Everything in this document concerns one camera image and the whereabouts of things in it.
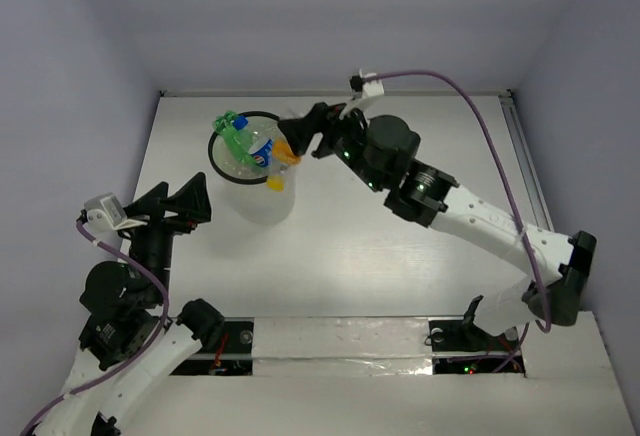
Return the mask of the orange label bottle yellow cap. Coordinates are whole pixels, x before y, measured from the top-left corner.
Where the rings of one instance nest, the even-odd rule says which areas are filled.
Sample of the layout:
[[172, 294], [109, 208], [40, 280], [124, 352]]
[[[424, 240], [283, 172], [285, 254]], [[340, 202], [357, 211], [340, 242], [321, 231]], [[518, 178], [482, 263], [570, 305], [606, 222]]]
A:
[[290, 185], [300, 162], [301, 157], [294, 154], [289, 143], [283, 138], [277, 139], [272, 146], [267, 187], [276, 192], [283, 192]]

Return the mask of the blue label bottle blue cap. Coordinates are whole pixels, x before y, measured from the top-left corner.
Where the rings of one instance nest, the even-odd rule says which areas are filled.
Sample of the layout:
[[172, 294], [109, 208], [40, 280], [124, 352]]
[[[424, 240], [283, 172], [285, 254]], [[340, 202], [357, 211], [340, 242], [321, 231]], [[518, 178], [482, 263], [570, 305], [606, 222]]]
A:
[[239, 115], [232, 123], [234, 157], [247, 166], [267, 168], [271, 162], [273, 140], [246, 116]]

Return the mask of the green plastic bottle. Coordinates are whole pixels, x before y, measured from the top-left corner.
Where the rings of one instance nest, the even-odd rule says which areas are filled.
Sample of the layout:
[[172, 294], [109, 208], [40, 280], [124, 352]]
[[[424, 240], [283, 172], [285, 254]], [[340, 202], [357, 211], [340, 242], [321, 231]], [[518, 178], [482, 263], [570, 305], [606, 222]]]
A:
[[235, 133], [235, 130], [232, 127], [232, 123], [235, 120], [235, 118], [239, 115], [240, 114], [237, 114], [233, 111], [227, 111], [222, 116], [217, 117], [214, 123], [215, 133], [223, 139], [223, 141], [227, 146], [227, 149], [229, 150], [229, 152], [233, 157], [234, 157], [233, 135]]

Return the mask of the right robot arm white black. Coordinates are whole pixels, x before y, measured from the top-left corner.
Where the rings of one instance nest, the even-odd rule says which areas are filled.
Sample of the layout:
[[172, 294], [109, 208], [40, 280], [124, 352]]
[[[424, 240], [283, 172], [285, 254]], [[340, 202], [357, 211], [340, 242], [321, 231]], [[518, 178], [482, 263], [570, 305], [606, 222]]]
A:
[[278, 127], [293, 153], [334, 155], [399, 218], [460, 238], [520, 270], [524, 277], [494, 295], [479, 295], [460, 324], [462, 340], [482, 348], [506, 329], [538, 320], [570, 327], [577, 322], [596, 239], [569, 236], [524, 223], [481, 200], [453, 176], [419, 161], [419, 135], [393, 115], [366, 119], [359, 109], [317, 103], [303, 117]]

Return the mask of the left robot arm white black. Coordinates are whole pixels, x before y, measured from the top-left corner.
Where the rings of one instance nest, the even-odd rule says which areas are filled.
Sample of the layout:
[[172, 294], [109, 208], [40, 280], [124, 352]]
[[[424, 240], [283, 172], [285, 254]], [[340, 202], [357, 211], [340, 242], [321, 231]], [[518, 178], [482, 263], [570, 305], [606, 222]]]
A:
[[111, 254], [89, 272], [80, 304], [89, 317], [60, 394], [25, 435], [121, 435], [142, 402], [181, 363], [215, 348], [225, 318], [203, 299], [169, 314], [173, 241], [211, 220], [206, 176], [175, 193], [165, 182], [127, 206], [112, 193], [84, 204], [78, 232]]

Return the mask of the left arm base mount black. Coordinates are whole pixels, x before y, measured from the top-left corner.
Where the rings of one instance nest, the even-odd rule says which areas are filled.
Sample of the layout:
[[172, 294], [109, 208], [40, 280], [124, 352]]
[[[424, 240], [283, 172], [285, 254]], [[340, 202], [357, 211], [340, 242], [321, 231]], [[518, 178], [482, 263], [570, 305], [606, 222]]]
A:
[[232, 318], [213, 349], [202, 349], [180, 363], [172, 376], [251, 376], [253, 318]]

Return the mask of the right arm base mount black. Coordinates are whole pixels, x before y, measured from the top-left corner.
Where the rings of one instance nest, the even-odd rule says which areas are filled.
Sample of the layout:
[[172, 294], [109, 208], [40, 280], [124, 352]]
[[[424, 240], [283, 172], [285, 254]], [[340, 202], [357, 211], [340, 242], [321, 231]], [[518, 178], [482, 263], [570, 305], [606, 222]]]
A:
[[492, 336], [474, 325], [481, 301], [482, 296], [474, 298], [461, 318], [429, 321], [423, 344], [432, 352], [435, 375], [525, 375], [516, 329], [513, 336]]

